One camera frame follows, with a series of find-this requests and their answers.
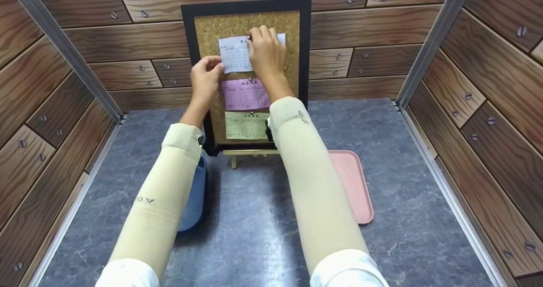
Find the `black frame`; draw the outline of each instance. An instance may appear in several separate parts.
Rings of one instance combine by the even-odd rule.
[[[300,13],[300,56],[299,56],[299,78],[298,98],[307,108],[308,87],[309,87],[309,49],[311,35],[311,0],[254,0],[254,1],[233,1],[227,3],[206,3],[182,5],[181,12],[185,24],[188,52],[190,62],[195,65],[200,61],[200,49],[198,48],[198,37],[196,37],[196,26],[194,18],[198,16],[213,16],[227,14],[257,14],[263,12],[299,11]],[[212,157],[216,157],[223,150],[246,150],[246,149],[276,149],[273,142],[256,144],[217,144],[211,114],[207,112],[204,118],[205,142],[203,149]]]

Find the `paper slip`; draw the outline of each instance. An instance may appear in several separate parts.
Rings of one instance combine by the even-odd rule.
[[[270,106],[268,93],[257,78],[222,82],[227,110],[247,111]]]
[[[266,123],[270,113],[225,112],[227,138],[231,140],[260,140],[266,136]]]
[[[277,34],[279,42],[286,44],[286,34]],[[247,36],[232,36],[219,39],[219,51],[224,65],[224,73],[252,72],[249,62]]]

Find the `white sleeve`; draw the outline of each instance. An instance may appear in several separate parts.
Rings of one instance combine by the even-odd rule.
[[[160,282],[148,264],[125,258],[107,264],[95,287],[160,287]]]
[[[389,287],[369,254],[355,249],[341,250],[320,261],[310,287]]]

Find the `hand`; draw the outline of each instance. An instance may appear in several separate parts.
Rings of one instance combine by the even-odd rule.
[[[249,32],[249,60],[262,84],[285,76],[287,47],[279,42],[274,28],[262,25]]]
[[[224,71],[219,56],[205,56],[190,71],[192,99],[190,102],[205,104],[209,107],[219,90],[219,79]]]

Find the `yellow paper slip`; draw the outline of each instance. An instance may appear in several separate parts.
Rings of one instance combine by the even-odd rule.
[[[260,140],[266,136],[266,123],[270,113],[225,112],[227,138],[231,140]]]

